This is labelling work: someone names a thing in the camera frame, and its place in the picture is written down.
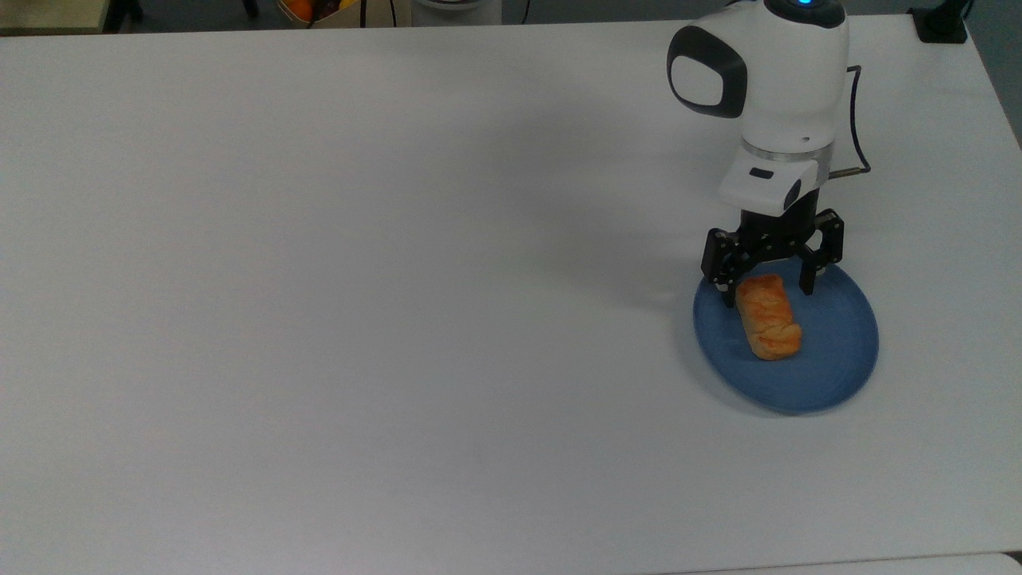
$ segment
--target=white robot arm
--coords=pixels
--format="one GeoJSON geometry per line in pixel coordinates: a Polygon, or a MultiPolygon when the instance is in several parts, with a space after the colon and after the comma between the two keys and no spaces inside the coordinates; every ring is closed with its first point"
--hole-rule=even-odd
{"type": "Polygon", "coordinates": [[[836,0],[740,1],[679,31],[668,51],[675,94],[701,113],[741,117],[725,201],[781,215],[826,181],[847,65],[848,23],[836,0]]]}
{"type": "Polygon", "coordinates": [[[838,0],[740,0],[680,30],[667,77],[689,108],[740,117],[742,142],[721,197],[742,209],[735,232],[710,230],[702,270],[734,303],[737,280],[757,262],[798,255],[812,293],[840,260],[843,226],[816,212],[830,174],[837,107],[848,65],[848,22],[838,0]],[[816,231],[819,249],[805,245],[816,231]]]}

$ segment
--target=floor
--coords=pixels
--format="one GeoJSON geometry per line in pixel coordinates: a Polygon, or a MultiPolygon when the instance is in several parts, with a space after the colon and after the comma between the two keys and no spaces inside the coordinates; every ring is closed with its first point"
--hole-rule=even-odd
{"type": "MultiPolygon", "coordinates": [[[[241,0],[140,0],[145,19],[125,31],[203,32],[289,28],[274,0],[258,0],[259,17],[249,19],[241,0]]],[[[528,5],[527,23],[695,18],[714,11],[724,0],[503,0],[504,23],[519,23],[528,5]]],[[[850,13],[904,13],[911,6],[935,6],[937,0],[845,0],[850,13]]],[[[979,0],[969,29],[1015,136],[1022,141],[1022,2],[979,0]]]]}

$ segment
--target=blue plate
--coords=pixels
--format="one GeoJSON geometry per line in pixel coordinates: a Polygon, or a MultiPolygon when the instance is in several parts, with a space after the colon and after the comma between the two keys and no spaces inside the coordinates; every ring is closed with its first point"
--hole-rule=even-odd
{"type": "Polygon", "coordinates": [[[877,364],[880,336],[873,308],[858,285],[836,265],[817,277],[816,290],[798,289],[801,260],[760,263],[751,275],[784,279],[802,347],[795,355],[764,362],[752,353],[738,308],[728,309],[716,287],[699,283],[693,322],[699,347],[714,370],[742,395],[784,414],[830,410],[863,389],[877,364]]]}

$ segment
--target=bread roll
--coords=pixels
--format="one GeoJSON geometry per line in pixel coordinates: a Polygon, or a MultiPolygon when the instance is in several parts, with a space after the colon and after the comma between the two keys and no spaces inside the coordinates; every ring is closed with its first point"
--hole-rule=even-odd
{"type": "Polygon", "coordinates": [[[760,360],[783,360],[802,345],[802,329],[795,324],[784,293],[784,280],[771,273],[750,277],[738,286],[736,302],[745,337],[760,360]]]}

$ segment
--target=table surface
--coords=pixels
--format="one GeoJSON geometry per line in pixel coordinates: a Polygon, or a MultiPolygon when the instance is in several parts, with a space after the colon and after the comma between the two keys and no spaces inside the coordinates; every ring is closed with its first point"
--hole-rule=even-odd
{"type": "Polygon", "coordinates": [[[1022,547],[1022,153],[973,45],[852,19],[874,171],[821,208],[880,360],[785,418],[692,333],[739,134],[671,96],[679,27],[0,39],[4,570],[1022,547]]]}
{"type": "Polygon", "coordinates": [[[109,0],[4,0],[2,34],[99,34],[109,0]]]}

